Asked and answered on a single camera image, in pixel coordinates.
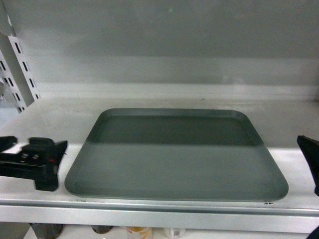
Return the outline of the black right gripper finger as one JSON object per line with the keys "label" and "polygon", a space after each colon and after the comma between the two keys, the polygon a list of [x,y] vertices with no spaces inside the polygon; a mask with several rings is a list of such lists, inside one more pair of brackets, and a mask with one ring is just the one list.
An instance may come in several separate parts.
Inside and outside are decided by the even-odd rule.
{"label": "black right gripper finger", "polygon": [[319,142],[304,135],[297,137],[297,144],[301,149],[315,183],[315,194],[319,194]]}

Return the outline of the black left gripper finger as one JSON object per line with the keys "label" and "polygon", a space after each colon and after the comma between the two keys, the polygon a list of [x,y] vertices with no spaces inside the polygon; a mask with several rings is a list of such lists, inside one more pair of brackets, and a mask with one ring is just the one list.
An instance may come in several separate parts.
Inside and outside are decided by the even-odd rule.
{"label": "black left gripper finger", "polygon": [[65,154],[67,147],[68,147],[68,141],[66,140],[59,141],[54,144],[52,155],[51,155],[51,163],[53,164],[53,169],[55,172],[58,171],[59,165]]}
{"label": "black left gripper finger", "polygon": [[0,137],[0,152],[10,149],[17,143],[15,136],[1,136]]}

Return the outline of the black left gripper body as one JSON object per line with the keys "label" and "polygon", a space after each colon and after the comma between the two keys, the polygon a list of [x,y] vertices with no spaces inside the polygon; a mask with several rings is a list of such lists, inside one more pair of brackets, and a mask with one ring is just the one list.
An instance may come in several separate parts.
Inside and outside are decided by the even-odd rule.
{"label": "black left gripper body", "polygon": [[33,180],[39,191],[57,190],[58,172],[51,163],[54,144],[50,138],[31,137],[18,153],[0,152],[0,175]]}

